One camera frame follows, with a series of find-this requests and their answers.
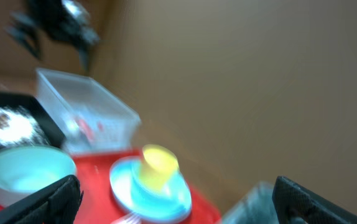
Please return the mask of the light blue plate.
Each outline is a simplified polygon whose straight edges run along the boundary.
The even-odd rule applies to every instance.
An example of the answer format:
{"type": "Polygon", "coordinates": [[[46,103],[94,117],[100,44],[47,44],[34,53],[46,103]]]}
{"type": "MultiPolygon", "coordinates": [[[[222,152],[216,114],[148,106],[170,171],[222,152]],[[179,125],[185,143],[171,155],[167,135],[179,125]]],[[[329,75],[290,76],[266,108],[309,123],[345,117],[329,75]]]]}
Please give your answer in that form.
{"type": "Polygon", "coordinates": [[[118,205],[125,211],[138,215],[142,220],[151,223],[179,223],[185,220],[190,213],[184,215],[168,215],[162,213],[159,208],[146,208],[142,210],[141,206],[136,206],[131,197],[132,176],[131,165],[135,156],[124,157],[118,159],[112,166],[109,172],[109,181],[113,193],[113,197],[118,205]]]}

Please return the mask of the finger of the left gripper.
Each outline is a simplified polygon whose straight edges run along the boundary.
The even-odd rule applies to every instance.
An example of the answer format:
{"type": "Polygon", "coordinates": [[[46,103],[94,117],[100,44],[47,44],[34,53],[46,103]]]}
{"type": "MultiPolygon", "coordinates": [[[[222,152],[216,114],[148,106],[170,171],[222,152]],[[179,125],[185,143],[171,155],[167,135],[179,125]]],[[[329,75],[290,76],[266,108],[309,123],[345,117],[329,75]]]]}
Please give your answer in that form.
{"type": "Polygon", "coordinates": [[[37,23],[23,12],[10,13],[12,22],[6,27],[6,33],[23,46],[37,60],[42,59],[37,23]]]}
{"type": "Polygon", "coordinates": [[[90,48],[89,47],[81,47],[78,49],[78,54],[79,54],[83,69],[86,72],[88,72],[90,69],[90,48]]]}

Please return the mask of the green bowl with food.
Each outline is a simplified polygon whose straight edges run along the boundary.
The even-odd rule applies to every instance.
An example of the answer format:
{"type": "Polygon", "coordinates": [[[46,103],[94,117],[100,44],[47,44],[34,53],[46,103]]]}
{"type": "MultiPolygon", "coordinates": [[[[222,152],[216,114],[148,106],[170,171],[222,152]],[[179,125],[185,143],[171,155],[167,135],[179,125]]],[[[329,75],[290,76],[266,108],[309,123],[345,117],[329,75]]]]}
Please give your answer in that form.
{"type": "Polygon", "coordinates": [[[52,146],[0,150],[0,206],[8,207],[48,185],[77,173],[73,159],[52,146]]]}

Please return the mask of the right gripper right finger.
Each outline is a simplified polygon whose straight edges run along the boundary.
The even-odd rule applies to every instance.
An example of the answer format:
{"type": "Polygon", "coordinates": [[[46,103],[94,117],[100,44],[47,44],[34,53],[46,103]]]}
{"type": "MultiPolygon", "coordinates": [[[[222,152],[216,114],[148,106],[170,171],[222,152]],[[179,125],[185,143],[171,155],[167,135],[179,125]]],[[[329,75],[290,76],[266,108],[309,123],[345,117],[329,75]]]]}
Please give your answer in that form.
{"type": "Polygon", "coordinates": [[[284,176],[276,179],[272,201],[280,224],[357,224],[357,215],[284,176]]]}

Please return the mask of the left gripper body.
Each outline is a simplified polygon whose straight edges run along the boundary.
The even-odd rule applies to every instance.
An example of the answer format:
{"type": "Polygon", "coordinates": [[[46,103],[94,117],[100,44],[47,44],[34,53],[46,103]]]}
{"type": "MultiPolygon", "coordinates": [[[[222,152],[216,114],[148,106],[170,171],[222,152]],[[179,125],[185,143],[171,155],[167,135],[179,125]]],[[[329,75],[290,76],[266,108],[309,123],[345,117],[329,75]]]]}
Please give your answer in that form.
{"type": "Polygon", "coordinates": [[[52,39],[87,48],[100,38],[90,24],[90,13],[74,0],[27,0],[25,6],[35,24],[52,39]]]}

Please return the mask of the yellow plastic cup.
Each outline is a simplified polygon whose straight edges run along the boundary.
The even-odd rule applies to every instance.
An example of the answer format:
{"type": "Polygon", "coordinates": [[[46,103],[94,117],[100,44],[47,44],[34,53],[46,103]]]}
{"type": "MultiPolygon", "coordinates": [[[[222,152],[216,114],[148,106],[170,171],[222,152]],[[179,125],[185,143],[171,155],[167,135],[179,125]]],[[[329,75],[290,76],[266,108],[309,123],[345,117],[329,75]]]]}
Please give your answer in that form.
{"type": "Polygon", "coordinates": [[[148,189],[160,192],[178,170],[177,157],[167,148],[155,144],[142,148],[139,180],[148,189]]]}

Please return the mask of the white plastic fork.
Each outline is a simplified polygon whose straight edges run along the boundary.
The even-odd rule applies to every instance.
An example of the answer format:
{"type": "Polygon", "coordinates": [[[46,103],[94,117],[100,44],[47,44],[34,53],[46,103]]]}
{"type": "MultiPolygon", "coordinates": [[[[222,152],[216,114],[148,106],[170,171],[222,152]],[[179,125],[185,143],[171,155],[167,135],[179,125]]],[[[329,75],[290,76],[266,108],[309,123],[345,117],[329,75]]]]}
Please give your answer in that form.
{"type": "Polygon", "coordinates": [[[141,219],[138,215],[130,213],[111,222],[111,224],[141,224],[141,219]]]}

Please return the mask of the red candy wrapper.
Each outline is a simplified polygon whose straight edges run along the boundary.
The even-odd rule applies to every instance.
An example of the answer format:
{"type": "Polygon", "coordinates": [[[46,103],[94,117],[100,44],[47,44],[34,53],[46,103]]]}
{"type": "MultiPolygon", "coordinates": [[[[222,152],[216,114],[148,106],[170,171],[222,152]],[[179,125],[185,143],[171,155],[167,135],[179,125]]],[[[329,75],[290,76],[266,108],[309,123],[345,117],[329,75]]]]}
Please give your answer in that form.
{"type": "Polygon", "coordinates": [[[92,128],[84,119],[76,118],[75,121],[89,142],[95,141],[97,134],[104,131],[104,127],[101,122],[97,122],[96,127],[92,128]]]}

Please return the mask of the light blue bowl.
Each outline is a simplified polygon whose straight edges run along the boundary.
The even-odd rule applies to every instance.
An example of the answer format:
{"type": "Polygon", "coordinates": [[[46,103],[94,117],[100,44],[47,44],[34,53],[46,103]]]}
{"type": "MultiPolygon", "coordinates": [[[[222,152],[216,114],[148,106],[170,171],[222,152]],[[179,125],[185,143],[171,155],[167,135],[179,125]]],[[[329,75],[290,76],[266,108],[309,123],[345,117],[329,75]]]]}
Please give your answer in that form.
{"type": "Polygon", "coordinates": [[[131,165],[132,190],[131,197],[136,206],[146,208],[159,208],[168,215],[184,215],[190,213],[192,198],[189,187],[180,171],[162,186],[159,192],[147,188],[139,179],[141,162],[135,159],[131,165]]]}

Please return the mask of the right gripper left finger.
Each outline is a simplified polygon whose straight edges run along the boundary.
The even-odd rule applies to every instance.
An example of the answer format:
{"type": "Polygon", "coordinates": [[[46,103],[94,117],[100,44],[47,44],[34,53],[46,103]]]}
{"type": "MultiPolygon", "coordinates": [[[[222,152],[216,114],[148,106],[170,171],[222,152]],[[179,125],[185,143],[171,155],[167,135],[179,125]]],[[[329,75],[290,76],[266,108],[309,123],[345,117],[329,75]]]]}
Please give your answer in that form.
{"type": "Polygon", "coordinates": [[[72,224],[82,199],[80,181],[68,175],[0,210],[0,224],[72,224]]]}

